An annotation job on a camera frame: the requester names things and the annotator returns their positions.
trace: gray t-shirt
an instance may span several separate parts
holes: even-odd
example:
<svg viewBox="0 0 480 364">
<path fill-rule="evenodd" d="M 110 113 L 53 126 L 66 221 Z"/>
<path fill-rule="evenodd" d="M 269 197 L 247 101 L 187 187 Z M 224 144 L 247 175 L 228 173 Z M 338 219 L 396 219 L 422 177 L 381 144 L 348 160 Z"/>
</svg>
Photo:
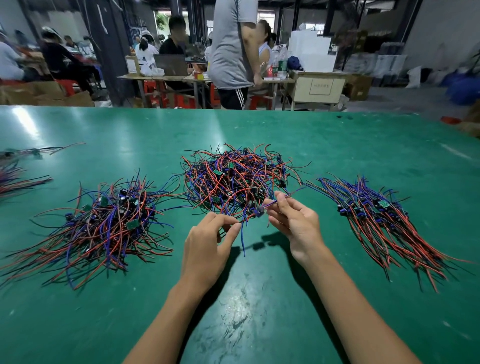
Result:
<svg viewBox="0 0 480 364">
<path fill-rule="evenodd" d="M 241 23 L 257 23 L 258 0 L 217 0 L 213 15 L 208 75 L 217 88 L 253 85 L 253 72 L 241 38 Z"/>
</svg>

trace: black shorts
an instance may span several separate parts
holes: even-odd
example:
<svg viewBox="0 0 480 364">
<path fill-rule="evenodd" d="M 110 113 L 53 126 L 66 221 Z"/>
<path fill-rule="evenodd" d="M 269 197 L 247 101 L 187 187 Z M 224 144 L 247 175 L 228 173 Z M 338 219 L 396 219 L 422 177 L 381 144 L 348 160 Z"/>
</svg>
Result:
<svg viewBox="0 0 480 364">
<path fill-rule="evenodd" d="M 218 89 L 220 104 L 228 110 L 243 110 L 247 101 L 248 87 L 233 90 Z"/>
</svg>

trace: bottle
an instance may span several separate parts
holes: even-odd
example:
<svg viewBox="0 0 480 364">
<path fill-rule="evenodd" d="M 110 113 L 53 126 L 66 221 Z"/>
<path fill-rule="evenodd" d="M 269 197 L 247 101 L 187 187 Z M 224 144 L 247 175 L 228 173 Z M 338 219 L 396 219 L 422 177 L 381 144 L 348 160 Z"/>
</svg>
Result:
<svg viewBox="0 0 480 364">
<path fill-rule="evenodd" d="M 278 51 L 272 50 L 272 77 L 278 74 Z"/>
<path fill-rule="evenodd" d="M 288 77 L 287 62 L 288 62 L 288 49 L 286 45 L 282 45 L 280 54 L 278 55 L 278 77 L 282 80 Z"/>
</svg>

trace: green workbench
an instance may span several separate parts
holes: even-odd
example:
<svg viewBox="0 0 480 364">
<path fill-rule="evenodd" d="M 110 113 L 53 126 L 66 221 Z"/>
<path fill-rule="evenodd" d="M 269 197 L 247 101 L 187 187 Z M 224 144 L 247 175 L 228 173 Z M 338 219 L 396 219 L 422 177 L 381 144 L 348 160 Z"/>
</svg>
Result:
<svg viewBox="0 0 480 364">
<path fill-rule="evenodd" d="M 296 166 L 312 162 L 305 179 L 327 172 L 372 188 L 411 196 L 404 202 L 420 234 L 435 248 L 480 262 L 480 142 L 418 115 L 0 107 L 0 148 L 73 146 L 43 159 L 23 159 L 26 177 L 54 181 L 0 200 L 0 251 L 33 245 L 49 231 L 33 215 L 78 194 L 140 174 L 160 184 L 181 172 L 184 149 L 271 143 Z M 365 253 L 335 204 L 309 189 L 295 197 L 315 209 L 326 244 L 359 289 L 424 363 L 478 363 L 480 268 L 460 264 L 458 280 L 438 285 L 392 267 L 390 281 Z M 175 201 L 165 202 L 174 206 Z M 188 208 L 162 222 L 175 248 L 155 264 L 129 258 L 130 271 L 95 278 L 83 290 L 41 288 L 38 274 L 0 289 L 0 363 L 120 363 L 160 310 L 180 275 L 183 242 L 202 217 Z M 46 225 L 61 218 L 42 220 Z M 194 317 L 182 363 L 346 363 L 332 325 L 286 241 L 266 217 L 244 229 L 225 274 Z"/>
</svg>

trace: hand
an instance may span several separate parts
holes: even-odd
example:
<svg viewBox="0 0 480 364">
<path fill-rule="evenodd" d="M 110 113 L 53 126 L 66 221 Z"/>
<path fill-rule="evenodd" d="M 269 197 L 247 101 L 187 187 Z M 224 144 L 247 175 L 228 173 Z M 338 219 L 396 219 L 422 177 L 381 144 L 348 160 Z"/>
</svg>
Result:
<svg viewBox="0 0 480 364">
<path fill-rule="evenodd" d="M 318 215 L 312 209 L 275 191 L 277 203 L 267 207 L 268 221 L 290 240 L 292 256 L 304 268 L 325 248 Z M 264 204 L 272 200 L 265 199 Z"/>
<path fill-rule="evenodd" d="M 259 73 L 253 75 L 253 86 L 260 87 L 263 83 L 263 78 Z"/>
<path fill-rule="evenodd" d="M 223 243 L 219 230 L 227 232 Z M 203 296 L 220 277 L 225 268 L 230 249 L 241 224 L 232 216 L 209 212 L 197 226 L 190 229 L 183 247 L 180 280 Z"/>
</svg>

